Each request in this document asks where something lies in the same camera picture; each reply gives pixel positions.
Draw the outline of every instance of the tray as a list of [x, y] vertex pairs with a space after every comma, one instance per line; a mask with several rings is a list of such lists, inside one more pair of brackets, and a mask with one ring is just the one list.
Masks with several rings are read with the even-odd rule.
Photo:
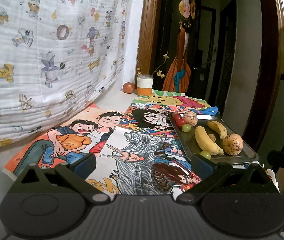
[[[181, 142], [183, 147], [184, 153], [186, 157], [191, 160], [192, 155], [196, 153], [200, 153], [202, 150], [197, 144], [194, 136], [194, 130], [197, 126], [203, 126], [207, 132], [207, 134], [214, 134], [216, 138], [216, 144], [222, 148], [222, 143], [220, 137], [216, 132], [214, 132], [211, 128], [208, 127], [208, 121], [218, 121], [225, 126], [227, 129], [228, 134], [234, 133], [221, 119], [211, 116], [211, 115], [197, 115], [198, 117], [198, 124], [194, 127], [191, 127], [191, 131], [183, 132], [180, 130], [177, 125], [175, 124], [172, 114], [169, 114], [169, 119], [174, 127], [175, 132], [178, 135], [178, 138]], [[242, 164], [242, 163], [251, 163], [258, 161], [259, 157], [257, 153], [244, 141], [243, 150], [236, 156], [227, 155], [211, 155], [211, 161], [213, 163], [225, 162], [229, 164]]]

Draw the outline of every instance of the open mouth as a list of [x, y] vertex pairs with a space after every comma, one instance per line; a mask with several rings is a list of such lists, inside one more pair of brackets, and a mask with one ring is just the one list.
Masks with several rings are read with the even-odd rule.
[[79, 132], [91, 132], [91, 130], [83, 130], [83, 129], [79, 129]]

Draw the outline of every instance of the orange shirt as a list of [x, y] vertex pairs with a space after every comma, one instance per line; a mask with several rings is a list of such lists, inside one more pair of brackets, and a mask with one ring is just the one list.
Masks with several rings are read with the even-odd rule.
[[91, 139], [87, 136], [79, 136], [77, 134], [66, 134], [58, 138], [62, 146], [66, 150], [77, 149], [82, 145], [88, 145], [91, 143]]

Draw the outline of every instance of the banana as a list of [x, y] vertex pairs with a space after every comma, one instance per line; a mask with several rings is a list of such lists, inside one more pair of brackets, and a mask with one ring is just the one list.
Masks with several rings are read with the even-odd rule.
[[209, 152], [211, 155], [223, 155], [223, 149], [214, 143], [205, 131], [205, 128], [198, 126], [194, 131], [195, 140], [203, 151]]
[[223, 140], [227, 136], [227, 130], [221, 123], [217, 121], [208, 121], [208, 127], [217, 132], [220, 139]]

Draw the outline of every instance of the jar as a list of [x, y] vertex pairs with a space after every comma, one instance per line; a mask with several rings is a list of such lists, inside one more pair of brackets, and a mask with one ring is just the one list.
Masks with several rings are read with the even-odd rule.
[[138, 75], [138, 89], [139, 96], [148, 97], [152, 94], [153, 76], [152, 75]]

